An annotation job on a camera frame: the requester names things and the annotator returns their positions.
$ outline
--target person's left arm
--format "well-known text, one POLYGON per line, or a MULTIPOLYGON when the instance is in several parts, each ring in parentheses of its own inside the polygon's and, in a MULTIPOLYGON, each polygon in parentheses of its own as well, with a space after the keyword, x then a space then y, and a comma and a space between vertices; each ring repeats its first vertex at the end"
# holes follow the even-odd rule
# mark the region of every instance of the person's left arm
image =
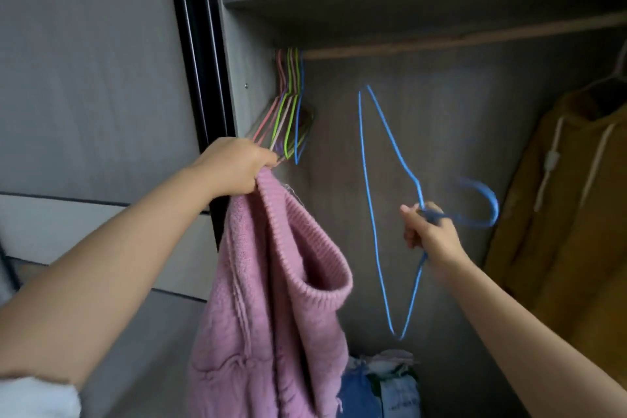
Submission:
POLYGON ((251 141, 219 139, 84 238, 0 309, 0 377, 80 389, 201 210, 215 197, 252 192, 259 170, 276 162, 251 141))

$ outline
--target closet rod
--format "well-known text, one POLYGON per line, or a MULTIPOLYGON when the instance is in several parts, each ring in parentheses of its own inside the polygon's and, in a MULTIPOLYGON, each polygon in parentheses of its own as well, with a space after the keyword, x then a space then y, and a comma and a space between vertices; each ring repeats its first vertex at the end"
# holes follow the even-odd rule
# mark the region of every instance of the closet rod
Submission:
POLYGON ((472 47, 487 43, 498 43, 499 41, 527 40, 551 37, 553 35, 575 34, 623 25, 627 25, 627 10, 606 13, 595 17, 574 18, 546 24, 503 28, 501 30, 483 30, 445 37, 422 37, 371 45, 305 49, 302 50, 302 58, 304 60, 328 60, 332 58, 395 55, 404 52, 472 47))

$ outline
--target hoodie drawstring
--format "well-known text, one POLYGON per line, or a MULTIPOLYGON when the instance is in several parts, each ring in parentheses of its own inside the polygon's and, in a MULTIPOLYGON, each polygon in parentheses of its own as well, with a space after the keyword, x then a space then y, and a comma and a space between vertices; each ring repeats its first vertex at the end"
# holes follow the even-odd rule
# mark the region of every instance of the hoodie drawstring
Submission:
MULTIPOLYGON (((557 146, 559 145, 559 139, 562 136, 562 125, 564 124, 564 117, 561 116, 557 120, 557 124, 555 126, 555 132, 553 134, 553 143, 551 144, 551 150, 547 152, 547 155, 544 159, 544 177, 542 178, 542 183, 540 184, 540 188, 538 189, 538 193, 536 195, 536 202, 534 203, 534 212, 539 212, 542 209, 542 203, 544 202, 544 191, 547 188, 547 184, 549 183, 549 178, 551 177, 551 172, 557 166, 557 162, 559 161, 559 152, 557 152, 557 146)), ((581 198, 579 200, 579 208, 584 206, 586 202, 587 196, 590 193, 590 189, 592 188, 592 184, 594 183, 594 179, 599 170, 599 165, 601 164, 601 159, 603 158, 603 153, 605 152, 605 146, 607 145, 607 139, 610 134, 614 130, 615 124, 610 124, 605 131, 603 131, 603 135, 601 135, 601 139, 599 140, 599 145, 597 145, 596 152, 594 153, 594 158, 592 159, 592 164, 590 165, 590 171, 588 173, 586 183, 584 184, 584 188, 581 192, 581 198)))

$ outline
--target pink sweater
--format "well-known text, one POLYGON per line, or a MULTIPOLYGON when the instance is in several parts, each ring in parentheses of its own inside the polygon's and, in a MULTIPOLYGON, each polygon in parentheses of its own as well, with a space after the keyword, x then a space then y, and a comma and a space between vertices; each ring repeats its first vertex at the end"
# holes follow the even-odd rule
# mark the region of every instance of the pink sweater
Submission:
POLYGON ((192 416, 335 417, 348 360, 338 247, 269 170, 231 200, 190 366, 192 416))

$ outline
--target yellow hoodie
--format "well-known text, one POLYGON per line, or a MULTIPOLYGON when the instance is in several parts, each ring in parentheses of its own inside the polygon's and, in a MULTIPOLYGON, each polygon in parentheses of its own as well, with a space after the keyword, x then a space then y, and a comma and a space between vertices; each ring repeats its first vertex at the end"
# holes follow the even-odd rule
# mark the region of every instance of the yellow hoodie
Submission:
POLYGON ((567 94, 513 177, 486 273, 627 389, 627 104, 567 94))

